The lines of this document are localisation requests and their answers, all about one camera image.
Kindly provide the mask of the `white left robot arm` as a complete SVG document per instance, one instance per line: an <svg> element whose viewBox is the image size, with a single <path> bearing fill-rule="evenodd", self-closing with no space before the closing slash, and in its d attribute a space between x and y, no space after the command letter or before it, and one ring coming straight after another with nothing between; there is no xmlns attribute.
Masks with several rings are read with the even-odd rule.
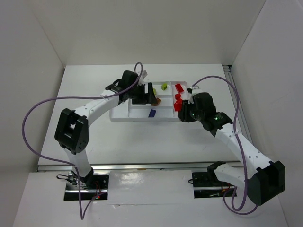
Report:
<svg viewBox="0 0 303 227"><path fill-rule="evenodd" d="M107 86L97 99L75 110L65 108L61 111L54 138L73 164L72 174L87 187L96 180L85 151L89 143L89 127L127 100L139 105L156 104L152 83L144 83L137 73L126 70L122 78Z"/></svg>

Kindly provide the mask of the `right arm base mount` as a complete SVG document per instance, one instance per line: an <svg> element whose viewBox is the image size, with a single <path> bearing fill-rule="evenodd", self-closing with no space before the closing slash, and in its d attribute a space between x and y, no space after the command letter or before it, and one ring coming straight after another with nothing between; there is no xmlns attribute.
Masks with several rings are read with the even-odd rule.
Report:
<svg viewBox="0 0 303 227"><path fill-rule="evenodd" d="M206 172L193 172L192 178L188 180L188 183L193 185L194 198L219 198L223 197L226 193L226 197L231 197L234 186L222 182L217 179L214 171L220 165L226 164L223 161L215 162L207 167Z"/></svg>

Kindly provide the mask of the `small red lego brick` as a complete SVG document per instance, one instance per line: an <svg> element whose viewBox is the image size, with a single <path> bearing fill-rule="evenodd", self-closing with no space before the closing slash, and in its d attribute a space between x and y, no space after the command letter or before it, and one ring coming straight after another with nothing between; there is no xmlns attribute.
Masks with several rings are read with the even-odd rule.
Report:
<svg viewBox="0 0 303 227"><path fill-rule="evenodd" d="M178 99L180 99L180 98L181 98L181 94L180 94L180 93L175 94L175 99L176 99L176 100L178 100Z"/></svg>

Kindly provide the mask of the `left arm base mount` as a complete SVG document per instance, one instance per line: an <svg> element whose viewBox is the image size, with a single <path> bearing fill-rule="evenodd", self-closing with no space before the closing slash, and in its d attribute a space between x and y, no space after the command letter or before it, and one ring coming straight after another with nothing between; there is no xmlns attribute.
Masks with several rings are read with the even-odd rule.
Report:
<svg viewBox="0 0 303 227"><path fill-rule="evenodd" d="M58 174L56 176L58 180L64 180L66 182L64 201L78 201L78 192L80 188L81 199L83 201L89 201L94 196L95 200L103 201L108 199L108 183L109 174L97 174L93 176L93 180L87 184L80 182L71 173L68 175Z"/></svg>

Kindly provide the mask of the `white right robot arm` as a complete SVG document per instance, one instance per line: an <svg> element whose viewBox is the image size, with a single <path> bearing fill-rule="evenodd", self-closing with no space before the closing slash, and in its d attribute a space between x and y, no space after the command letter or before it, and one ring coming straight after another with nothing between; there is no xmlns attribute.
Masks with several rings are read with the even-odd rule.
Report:
<svg viewBox="0 0 303 227"><path fill-rule="evenodd" d="M200 122L203 128L224 143L246 168L241 173L224 161L207 168L212 182L226 182L243 189L249 199L260 206L285 190L285 166L263 155L237 130L232 119L218 112L207 92L192 91L183 100L178 113L182 122Z"/></svg>

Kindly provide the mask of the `brown lego plate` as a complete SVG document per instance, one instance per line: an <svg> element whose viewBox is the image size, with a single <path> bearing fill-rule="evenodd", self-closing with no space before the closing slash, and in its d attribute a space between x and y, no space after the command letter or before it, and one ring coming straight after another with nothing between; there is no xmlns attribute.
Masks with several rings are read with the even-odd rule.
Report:
<svg viewBox="0 0 303 227"><path fill-rule="evenodd" d="M161 103L161 99L157 98L157 103L155 105L159 105Z"/></svg>

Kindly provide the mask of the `blue lego brick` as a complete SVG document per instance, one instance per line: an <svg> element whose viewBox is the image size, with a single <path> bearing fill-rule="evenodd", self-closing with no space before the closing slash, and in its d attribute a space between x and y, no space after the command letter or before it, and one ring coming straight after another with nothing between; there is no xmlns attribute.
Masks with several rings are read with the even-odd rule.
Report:
<svg viewBox="0 0 303 227"><path fill-rule="evenodd" d="M151 110L150 110L150 112L149 112L148 117L149 117L149 118L154 118L154 117L155 117L155 115L156 115L156 112L157 112L156 110L151 109Z"/></svg>

